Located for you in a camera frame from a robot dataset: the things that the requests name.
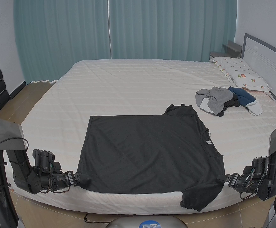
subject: blue round sticker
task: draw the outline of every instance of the blue round sticker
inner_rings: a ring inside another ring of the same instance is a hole
[[[162,227],[157,221],[147,220],[142,222],[139,228],[162,228]]]

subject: bed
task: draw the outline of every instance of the bed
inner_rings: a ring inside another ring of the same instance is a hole
[[[231,85],[212,62],[117,59],[75,63],[22,123],[29,141],[30,162],[34,163],[33,149],[45,149],[55,154],[62,171],[76,171],[91,115],[157,115],[163,114],[170,104],[183,103],[192,105],[209,128],[216,149],[224,155],[225,172],[242,173],[253,158],[268,155],[269,136],[276,128],[276,49],[246,34],[243,57],[265,78],[275,95],[251,92],[262,105],[260,116],[252,116],[243,107],[232,107],[223,117],[217,117],[197,107],[195,93],[199,89]],[[17,188],[10,165],[6,166],[6,175],[18,194],[69,210],[143,215],[197,212],[179,205],[181,192],[104,194],[71,187],[64,194],[33,195]],[[202,212],[240,201],[239,194],[226,183]]]

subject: wall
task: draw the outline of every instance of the wall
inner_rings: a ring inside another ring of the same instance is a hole
[[[25,81],[15,44],[13,0],[0,0],[0,69],[9,94]]]
[[[243,45],[245,33],[276,47],[276,0],[237,0],[234,42]]]

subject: curtain fold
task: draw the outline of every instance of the curtain fold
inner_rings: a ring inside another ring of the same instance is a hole
[[[107,0],[14,0],[14,28],[27,83],[111,58]]]
[[[109,0],[112,58],[208,61],[234,40],[237,0]]]

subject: pillow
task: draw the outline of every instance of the pillow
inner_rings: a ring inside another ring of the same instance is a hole
[[[210,61],[215,63],[234,87],[269,92],[270,87],[265,79],[253,72],[243,59],[215,57]]]

